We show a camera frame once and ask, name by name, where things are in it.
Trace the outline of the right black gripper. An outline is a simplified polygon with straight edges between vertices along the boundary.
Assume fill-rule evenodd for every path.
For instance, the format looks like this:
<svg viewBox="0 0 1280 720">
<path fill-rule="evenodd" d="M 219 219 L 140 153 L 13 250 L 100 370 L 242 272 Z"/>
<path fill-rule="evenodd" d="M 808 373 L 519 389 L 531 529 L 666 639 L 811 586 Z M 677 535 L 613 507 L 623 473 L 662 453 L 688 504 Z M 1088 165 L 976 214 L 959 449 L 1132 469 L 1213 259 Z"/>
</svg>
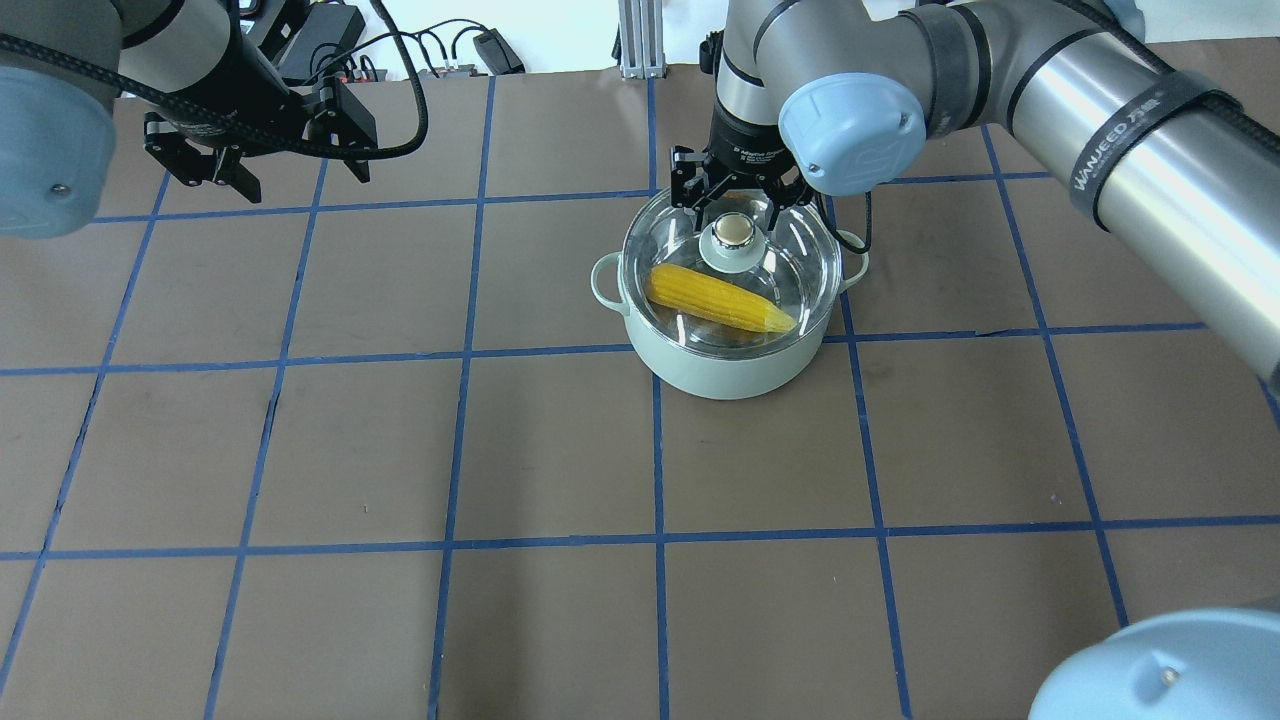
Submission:
<svg viewBox="0 0 1280 720">
<path fill-rule="evenodd" d="M 768 232 L 774 233 L 790 208 L 810 202 L 815 193 L 801 176 L 785 179 L 796 169 L 777 126 L 714 110 L 703 150 L 675 145 L 669 151 L 669 201 L 673 208 L 695 213 L 731 190 L 759 190 L 771 201 Z"/>
</svg>

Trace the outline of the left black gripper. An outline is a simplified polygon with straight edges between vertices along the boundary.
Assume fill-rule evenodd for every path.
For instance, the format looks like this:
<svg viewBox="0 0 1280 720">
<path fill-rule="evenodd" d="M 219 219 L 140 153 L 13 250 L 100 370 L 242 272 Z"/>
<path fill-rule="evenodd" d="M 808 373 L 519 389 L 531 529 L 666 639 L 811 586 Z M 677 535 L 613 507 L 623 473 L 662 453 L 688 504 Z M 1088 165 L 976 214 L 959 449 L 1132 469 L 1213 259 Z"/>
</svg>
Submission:
<svg viewBox="0 0 1280 720">
<path fill-rule="evenodd" d="M 207 76 L 175 95 L 253 129 L 352 149 L 347 169 L 358 183 L 371 181 L 376 122 L 335 76 L 297 94 L 250 41 L 232 40 Z M 143 145 L 183 184 L 212 182 L 251 204 L 262 201 L 260 178 L 241 161 L 273 152 L 265 142 L 159 108 L 143 117 Z"/>
</svg>

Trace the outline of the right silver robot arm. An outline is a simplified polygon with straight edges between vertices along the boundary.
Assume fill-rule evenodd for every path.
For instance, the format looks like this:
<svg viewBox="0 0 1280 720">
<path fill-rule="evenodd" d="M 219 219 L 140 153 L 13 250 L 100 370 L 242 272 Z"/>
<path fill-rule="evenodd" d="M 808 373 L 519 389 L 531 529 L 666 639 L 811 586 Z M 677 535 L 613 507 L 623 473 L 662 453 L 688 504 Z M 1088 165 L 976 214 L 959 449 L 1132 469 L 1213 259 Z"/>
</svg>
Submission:
<svg viewBox="0 0 1280 720">
<path fill-rule="evenodd" d="M 672 152 L 676 208 L 867 193 L 928 141 L 1002 126 L 1277 388 L 1277 135 L 1143 45 L 1117 3 L 941 1 L 877 20 L 860 1 L 732 1 L 703 69 L 710 137 Z"/>
</svg>

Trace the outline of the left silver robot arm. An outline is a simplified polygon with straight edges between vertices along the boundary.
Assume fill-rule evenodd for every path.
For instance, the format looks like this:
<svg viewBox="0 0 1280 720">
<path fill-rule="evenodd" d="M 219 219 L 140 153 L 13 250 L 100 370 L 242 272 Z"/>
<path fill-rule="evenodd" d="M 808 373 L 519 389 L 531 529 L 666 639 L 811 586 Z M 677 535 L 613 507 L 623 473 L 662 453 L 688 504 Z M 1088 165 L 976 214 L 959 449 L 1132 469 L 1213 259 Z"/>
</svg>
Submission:
<svg viewBox="0 0 1280 720">
<path fill-rule="evenodd" d="M 116 151 L 120 90 L 88 77 L 86 67 L 186 104 L 154 102 L 142 140 L 182 184 L 229 187 L 260 202 L 260 181 L 243 161 L 276 151 L 261 135 L 288 146 L 378 146 L 372 115 L 334 74 L 316 83 L 283 76 L 224 1 L 5 1 L 5 236 L 60 237 L 99 213 Z"/>
</svg>

